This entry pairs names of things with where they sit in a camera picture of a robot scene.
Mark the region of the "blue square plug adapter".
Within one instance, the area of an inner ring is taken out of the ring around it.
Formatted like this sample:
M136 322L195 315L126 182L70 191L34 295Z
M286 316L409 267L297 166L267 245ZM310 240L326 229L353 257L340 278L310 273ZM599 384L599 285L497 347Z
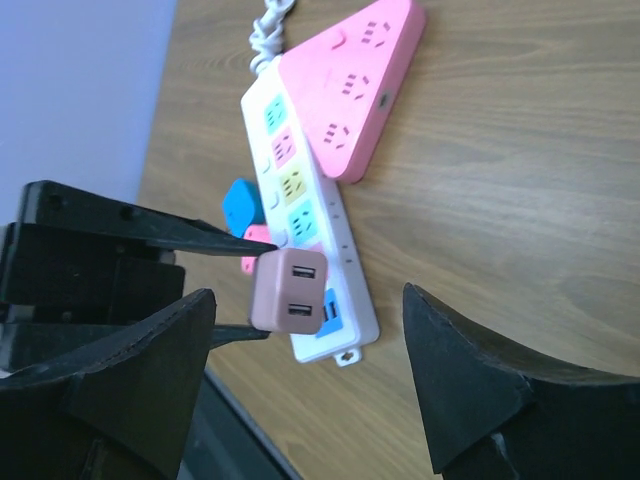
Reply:
M242 237L251 225L265 224L265 214L257 185L238 178L222 202L222 211L232 235Z

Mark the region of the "dusty pink USB charger cube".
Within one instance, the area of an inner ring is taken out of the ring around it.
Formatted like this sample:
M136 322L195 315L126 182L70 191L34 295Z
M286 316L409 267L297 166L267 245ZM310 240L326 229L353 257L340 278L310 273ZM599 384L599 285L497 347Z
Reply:
M312 335L324 321L328 261L297 248L259 256L253 270L251 325L259 330Z

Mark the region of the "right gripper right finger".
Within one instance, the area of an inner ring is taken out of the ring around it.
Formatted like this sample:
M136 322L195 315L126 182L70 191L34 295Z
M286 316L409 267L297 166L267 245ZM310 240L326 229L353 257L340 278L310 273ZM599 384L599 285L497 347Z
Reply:
M403 327L431 466L446 479L635 479L639 381L519 344L421 287Z

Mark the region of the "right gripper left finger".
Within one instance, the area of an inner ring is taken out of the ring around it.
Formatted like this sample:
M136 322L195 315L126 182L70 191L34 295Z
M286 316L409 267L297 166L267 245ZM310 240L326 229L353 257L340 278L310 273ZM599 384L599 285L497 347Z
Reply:
M2 478L176 478L215 310L200 289L2 379Z

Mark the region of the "white multicolour power strip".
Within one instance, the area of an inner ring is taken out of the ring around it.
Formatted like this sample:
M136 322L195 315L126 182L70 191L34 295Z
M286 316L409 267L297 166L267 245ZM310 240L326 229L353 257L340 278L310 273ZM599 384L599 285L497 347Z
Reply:
M312 154L274 58L241 99L266 224L279 247L322 252L328 261L325 321L315 335L294 335L300 363L362 360L380 335L373 301L337 183Z

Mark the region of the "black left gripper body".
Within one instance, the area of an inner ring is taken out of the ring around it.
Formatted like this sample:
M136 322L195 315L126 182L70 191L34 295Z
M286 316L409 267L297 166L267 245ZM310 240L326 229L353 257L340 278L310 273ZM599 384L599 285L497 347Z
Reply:
M192 221L53 181L27 184L1 235L1 367L20 370L181 298Z

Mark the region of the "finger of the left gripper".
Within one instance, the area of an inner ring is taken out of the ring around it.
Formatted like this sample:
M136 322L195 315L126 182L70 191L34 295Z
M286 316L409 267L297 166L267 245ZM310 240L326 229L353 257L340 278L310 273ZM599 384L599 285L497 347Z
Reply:
M210 347L219 348L233 342L264 340L269 336L269 331L249 325L216 325L212 330Z
M162 212L145 212L144 226L149 246L209 256L258 257L275 251L270 242L235 237L202 220L187 219Z

